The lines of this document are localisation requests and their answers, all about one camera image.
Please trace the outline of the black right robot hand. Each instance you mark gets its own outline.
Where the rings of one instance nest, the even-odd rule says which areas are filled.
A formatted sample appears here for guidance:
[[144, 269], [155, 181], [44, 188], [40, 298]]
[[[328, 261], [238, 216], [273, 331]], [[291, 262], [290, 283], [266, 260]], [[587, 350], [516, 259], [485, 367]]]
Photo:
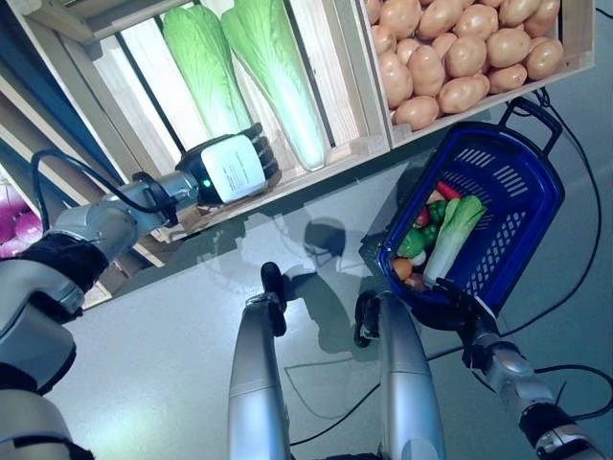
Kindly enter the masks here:
[[481, 334], [499, 334], [496, 316], [478, 297], [472, 296], [450, 280], [438, 278], [433, 291], [446, 298], [436, 307], [431, 327], [457, 333], [461, 339], [473, 340]]

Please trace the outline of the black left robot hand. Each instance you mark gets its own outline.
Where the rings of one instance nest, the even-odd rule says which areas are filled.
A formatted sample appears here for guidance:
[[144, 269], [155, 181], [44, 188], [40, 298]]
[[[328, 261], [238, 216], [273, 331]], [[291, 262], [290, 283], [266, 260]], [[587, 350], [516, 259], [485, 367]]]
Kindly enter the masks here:
[[193, 178], [197, 204], [205, 207], [258, 195], [281, 173], [259, 123], [190, 149], [175, 168]]

